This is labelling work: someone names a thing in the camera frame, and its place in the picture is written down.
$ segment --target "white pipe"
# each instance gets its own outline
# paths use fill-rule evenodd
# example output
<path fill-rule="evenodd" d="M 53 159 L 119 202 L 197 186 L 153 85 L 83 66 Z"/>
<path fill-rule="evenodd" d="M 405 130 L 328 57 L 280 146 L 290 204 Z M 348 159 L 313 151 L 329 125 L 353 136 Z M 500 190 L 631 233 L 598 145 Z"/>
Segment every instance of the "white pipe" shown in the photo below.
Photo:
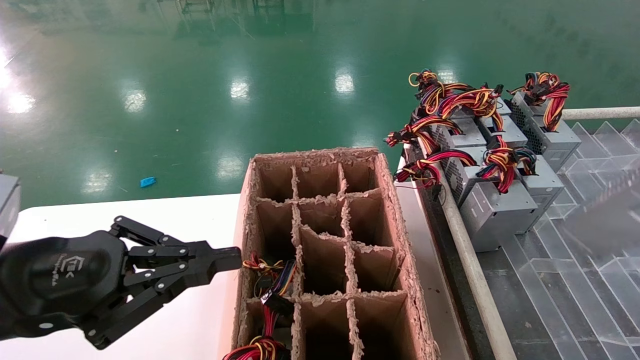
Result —
<path fill-rule="evenodd" d="M 562 119 L 567 120 L 605 120 L 629 119 L 640 117 L 640 106 L 626 108 L 593 108 L 593 109 L 564 109 Z"/>
<path fill-rule="evenodd" d="M 441 174 L 444 174 L 439 163 L 435 166 Z M 465 223 L 462 221 L 458 206 L 453 201 L 449 183 L 444 176 L 440 178 L 440 182 L 442 183 L 441 191 L 445 192 L 442 209 L 447 218 L 447 223 L 449 223 L 451 236 L 460 255 L 462 267 L 465 269 L 471 294 L 473 294 L 478 312 L 480 312 L 480 319 L 482 319 L 487 338 L 489 338 L 493 355 L 496 360 L 516 360 L 516 354 L 511 346 L 507 330 L 504 328 L 504 323 L 500 318 L 500 313 L 498 313 L 489 285 L 484 278 L 484 273 L 482 267 L 480 267 L 480 262 L 478 262 L 474 246 L 471 244 L 469 233 Z"/>

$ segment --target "green epoxy floor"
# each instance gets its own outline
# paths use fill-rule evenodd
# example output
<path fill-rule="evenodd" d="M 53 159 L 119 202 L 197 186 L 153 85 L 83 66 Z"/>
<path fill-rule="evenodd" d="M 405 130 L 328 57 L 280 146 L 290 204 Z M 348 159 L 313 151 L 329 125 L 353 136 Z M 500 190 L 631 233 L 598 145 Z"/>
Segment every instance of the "green epoxy floor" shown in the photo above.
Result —
<path fill-rule="evenodd" d="M 176 5 L 0 0 L 0 167 L 23 208 L 238 192 L 259 152 L 374 145 L 394 166 L 382 139 L 423 67 L 507 88 L 548 70 L 568 108 L 640 104 L 634 1 Z"/>

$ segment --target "metal rail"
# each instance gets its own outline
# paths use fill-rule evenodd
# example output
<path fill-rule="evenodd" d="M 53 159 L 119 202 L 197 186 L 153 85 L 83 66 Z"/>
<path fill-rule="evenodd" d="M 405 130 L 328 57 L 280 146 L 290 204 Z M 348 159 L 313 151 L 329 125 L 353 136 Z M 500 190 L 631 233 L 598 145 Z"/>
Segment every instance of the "metal rail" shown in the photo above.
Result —
<path fill-rule="evenodd" d="M 562 119 L 567 120 L 605 120 L 605 119 L 629 119 L 640 117 L 640 106 L 626 108 L 592 108 L 592 109 L 565 109 Z"/>

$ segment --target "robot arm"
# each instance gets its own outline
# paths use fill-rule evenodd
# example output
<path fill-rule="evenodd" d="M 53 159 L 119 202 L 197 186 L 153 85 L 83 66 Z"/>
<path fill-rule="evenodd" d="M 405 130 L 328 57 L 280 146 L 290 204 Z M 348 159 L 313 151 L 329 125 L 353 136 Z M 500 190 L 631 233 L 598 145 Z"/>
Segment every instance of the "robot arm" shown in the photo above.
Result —
<path fill-rule="evenodd" d="M 141 246 L 127 250 L 121 238 Z M 108 232 L 7 244 L 0 250 L 0 340 L 77 327 L 102 350 L 185 289 L 241 265 L 237 247 L 184 243 L 126 217 Z"/>

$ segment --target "electrical cable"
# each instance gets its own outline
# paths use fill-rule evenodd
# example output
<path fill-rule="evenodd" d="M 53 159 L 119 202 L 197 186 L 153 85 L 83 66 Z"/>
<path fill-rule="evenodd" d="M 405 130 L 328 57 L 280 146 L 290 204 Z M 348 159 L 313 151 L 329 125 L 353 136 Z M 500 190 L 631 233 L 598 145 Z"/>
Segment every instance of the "electrical cable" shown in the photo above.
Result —
<path fill-rule="evenodd" d="M 448 119 L 453 111 L 466 106 L 474 112 L 475 116 L 492 118 L 495 130 L 503 131 L 502 116 L 497 111 L 497 98 L 500 97 L 502 88 L 502 85 L 497 85 L 493 89 L 488 88 L 485 83 L 480 89 L 448 96 L 440 103 L 438 112 L 443 119 Z"/>
<path fill-rule="evenodd" d="M 556 131 L 564 102 L 569 96 L 571 86 L 568 83 L 561 82 L 557 75 L 549 72 L 528 72 L 525 74 L 525 85 L 509 91 L 511 95 L 515 95 L 518 91 L 525 93 L 525 101 L 527 104 L 541 106 L 548 100 L 547 109 L 543 117 L 545 130 Z"/>
<path fill-rule="evenodd" d="M 452 96 L 459 92 L 466 92 L 474 88 L 464 83 L 444 84 L 438 80 L 438 76 L 429 69 L 422 72 L 413 72 L 409 75 L 409 84 L 418 88 L 415 97 L 420 101 L 420 106 L 424 107 L 426 115 L 433 115 L 440 105 L 440 101 L 445 97 Z"/>
<path fill-rule="evenodd" d="M 516 175 L 516 167 L 523 163 L 524 172 L 527 175 L 535 174 L 536 155 L 525 147 L 511 149 L 507 146 L 502 136 L 496 136 L 498 147 L 489 149 L 484 153 L 484 164 L 486 165 L 476 173 L 483 179 L 490 179 L 497 176 L 499 178 L 497 188 L 499 193 L 507 193 L 513 184 Z"/>
<path fill-rule="evenodd" d="M 243 266 L 255 270 L 261 277 L 277 274 L 277 278 L 273 281 L 269 291 L 272 294 L 282 296 L 287 293 L 289 285 L 293 280 L 293 275 L 296 271 L 296 261 L 288 260 L 284 265 L 282 263 L 283 261 L 281 260 L 274 265 L 269 265 L 263 259 L 258 258 L 255 252 L 252 252 L 251 260 L 243 261 Z M 273 332 L 280 314 L 265 304 L 262 305 L 262 311 L 264 313 L 262 335 L 252 339 L 249 345 L 231 351 L 223 360 L 276 360 L 282 358 L 278 357 L 281 352 L 288 352 L 283 343 L 273 339 Z"/>
<path fill-rule="evenodd" d="M 440 172 L 433 164 L 447 158 L 459 158 L 465 166 L 477 165 L 473 157 L 464 151 L 456 149 L 440 151 L 427 156 L 426 159 L 420 159 L 406 164 L 394 174 L 394 180 L 400 183 L 409 180 L 409 178 L 413 180 L 423 180 L 425 181 L 425 187 L 440 184 Z"/>
<path fill-rule="evenodd" d="M 416 139 L 419 139 L 427 154 L 433 154 L 438 150 L 439 145 L 428 133 L 429 126 L 431 125 L 442 125 L 447 129 L 451 129 L 451 132 L 454 135 L 462 134 L 462 129 L 460 129 L 455 122 L 432 115 L 416 120 L 412 124 L 407 124 L 400 131 L 392 131 L 387 135 L 385 142 L 389 147 L 393 147 L 400 142 L 408 143 L 410 145 L 418 145 L 415 142 Z"/>

